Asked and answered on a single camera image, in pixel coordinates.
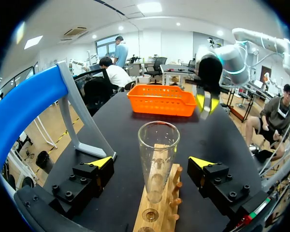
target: yellow tape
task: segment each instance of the yellow tape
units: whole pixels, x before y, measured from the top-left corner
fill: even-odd
[[[93,162],[91,162],[91,163],[86,163],[86,164],[93,164],[93,165],[95,165],[95,166],[98,166],[99,167],[99,169],[101,168],[101,167],[103,167],[103,165],[110,159],[110,158],[112,158],[111,156],[109,156],[109,157],[106,157],[106,158],[103,158],[103,159],[100,159],[100,160],[97,160],[97,161],[93,161]]]
[[[195,158],[195,157],[192,157],[192,156],[189,156],[189,159],[192,159],[193,162],[195,162],[197,165],[199,165],[202,169],[204,166],[207,166],[208,164],[214,164],[214,163],[211,163],[211,162],[208,162],[208,161],[205,161],[203,159],[198,159],[198,158]]]
[[[77,118],[77,119],[72,123],[72,125],[74,125],[74,123],[77,122],[77,120],[79,120],[79,117],[78,117],[78,118]],[[62,134],[62,135],[58,138],[58,140],[55,142],[56,145],[57,145],[57,143],[60,141],[60,139],[63,138],[63,136],[64,136],[65,134],[69,134],[67,130],[66,130],[65,132],[63,132],[63,134]],[[55,147],[52,147],[52,148],[49,150],[48,154],[50,154],[50,153],[54,150],[54,148],[55,148]]]

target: white wall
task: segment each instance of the white wall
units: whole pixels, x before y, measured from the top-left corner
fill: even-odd
[[[167,62],[181,60],[189,63],[193,58],[193,32],[164,30],[161,34],[161,55]]]
[[[167,57],[167,62],[181,60],[188,63],[193,57],[193,32],[145,29],[120,34],[129,47],[128,58],[148,59],[155,54]]]
[[[140,37],[143,36],[142,31],[122,33],[120,34],[129,48],[127,58],[131,58],[133,55],[140,57]]]
[[[148,57],[153,57],[155,54],[162,56],[161,53],[161,30],[159,29],[144,29],[143,39],[140,42],[141,57],[147,60]]]
[[[209,37],[211,37],[213,40],[216,40],[215,43],[224,44],[223,39],[220,39],[218,37],[193,32],[193,56],[195,56],[200,46],[210,46],[210,43],[207,41]]]
[[[284,69],[282,68],[282,58],[278,58],[278,59],[275,59],[275,60],[273,60],[271,58],[267,58],[262,63],[260,63],[259,65],[257,65],[256,66],[256,79],[257,80],[260,79],[262,65],[265,66],[265,67],[268,67],[268,68],[272,69],[271,77],[273,77],[273,78],[276,79],[278,85],[281,84],[281,77],[283,78],[282,79],[282,86],[284,86],[285,84],[289,84],[290,85],[290,77],[284,71]],[[269,92],[278,93],[278,90],[272,84],[270,84],[270,86],[269,86]]]
[[[39,66],[41,70],[47,69],[54,65],[54,61],[65,60],[69,62],[70,59],[79,61],[85,61],[88,59],[87,51],[93,55],[96,53],[95,44],[69,44],[69,45],[57,45],[47,49],[43,49],[39,52],[40,62]],[[73,72],[75,75],[79,75],[84,71],[79,65],[73,65]]]

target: man in light blue shirt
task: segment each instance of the man in light blue shirt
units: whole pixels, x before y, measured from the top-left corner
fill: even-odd
[[[115,59],[114,64],[123,68],[125,66],[127,56],[128,56],[128,47],[126,42],[123,41],[122,36],[117,36],[116,41],[116,50],[115,50]]]

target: table surface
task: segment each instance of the table surface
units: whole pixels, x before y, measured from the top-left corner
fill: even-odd
[[[145,62],[134,62],[132,64],[154,64],[154,62],[151,61],[145,61]]]
[[[270,94],[256,87],[253,83],[249,82],[248,84],[251,86],[251,88],[246,87],[248,91],[258,95],[259,97],[268,98],[269,100],[273,98]]]
[[[179,64],[161,64],[161,71],[163,73],[167,73],[167,69],[174,69],[174,71],[171,71],[170,73],[191,73],[193,74],[192,72],[188,72],[188,69],[191,69],[187,66],[182,66],[182,65],[179,65]]]
[[[183,187],[183,203],[176,223],[178,232],[222,231],[229,219],[222,216],[209,199],[203,199],[187,174],[188,157],[210,162],[223,162],[243,184],[249,184],[251,194],[261,189],[261,181],[253,159],[240,132],[226,112],[219,106],[206,120],[198,119],[197,109],[191,117],[137,114],[132,111],[126,93],[112,97],[95,115],[94,120],[106,140],[117,152],[115,173],[100,198],[93,198],[81,215],[73,221],[96,232],[131,232],[144,188],[137,132],[149,121],[161,120],[174,124],[181,134],[174,163],[179,163]],[[99,146],[95,135],[85,126],[78,137],[83,143]],[[53,184],[60,184],[79,162],[95,160],[75,151],[71,143],[63,151],[48,175],[44,188],[51,192]]]

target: plastic basket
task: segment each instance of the plastic basket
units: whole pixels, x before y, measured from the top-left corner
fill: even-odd
[[[138,85],[127,94],[136,113],[191,116],[196,101],[178,86]]]

